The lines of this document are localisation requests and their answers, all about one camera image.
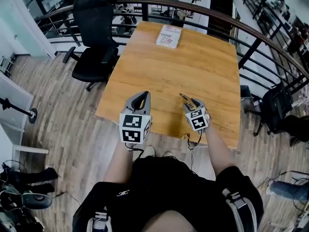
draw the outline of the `wooden floor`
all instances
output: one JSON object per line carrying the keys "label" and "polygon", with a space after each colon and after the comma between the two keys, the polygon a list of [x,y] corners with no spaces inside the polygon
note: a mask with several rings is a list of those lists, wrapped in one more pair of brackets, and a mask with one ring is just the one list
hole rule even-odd
{"label": "wooden floor", "polygon": [[[71,59],[63,64],[63,57],[59,54],[53,61],[18,57],[12,67],[11,79],[34,95],[33,107],[39,111],[36,123],[26,125],[24,145],[50,150],[47,156],[21,153],[20,158],[29,172],[38,172],[45,165],[54,167],[59,174],[55,182],[56,193],[67,191],[82,202],[92,186],[103,179],[119,131],[112,122],[95,117],[104,85],[96,84],[91,92],[86,92],[86,83],[71,77],[75,61]],[[309,172],[308,151],[304,144],[289,147],[287,134],[268,136],[266,128],[253,137],[258,123],[257,117],[241,114],[239,147],[233,151],[237,166],[255,186],[267,176],[275,177],[287,170]],[[154,146],[158,156],[171,150],[179,160],[189,164],[190,154],[183,140],[150,134],[146,145]],[[193,154],[193,170],[213,179],[207,148],[201,145]],[[291,180],[289,175],[280,179]],[[273,231],[269,226],[271,221],[284,224],[295,220],[297,215],[292,201],[264,195],[266,183],[259,189],[265,208],[260,226],[263,232]],[[35,214],[46,226],[46,231],[69,232],[78,206],[74,199],[64,194],[55,198],[51,207]]]}

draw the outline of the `black stand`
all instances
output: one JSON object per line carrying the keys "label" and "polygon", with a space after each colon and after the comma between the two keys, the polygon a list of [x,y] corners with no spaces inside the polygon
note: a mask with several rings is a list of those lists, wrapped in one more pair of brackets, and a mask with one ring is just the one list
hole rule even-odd
{"label": "black stand", "polygon": [[7,98],[5,100],[0,98],[0,104],[2,105],[3,110],[5,110],[7,108],[14,108],[17,111],[19,111],[19,112],[21,112],[25,115],[28,115],[28,119],[29,119],[30,124],[33,124],[37,119],[38,111],[35,108],[32,108],[29,112],[26,112],[26,111],[20,109],[19,107],[11,104]]}

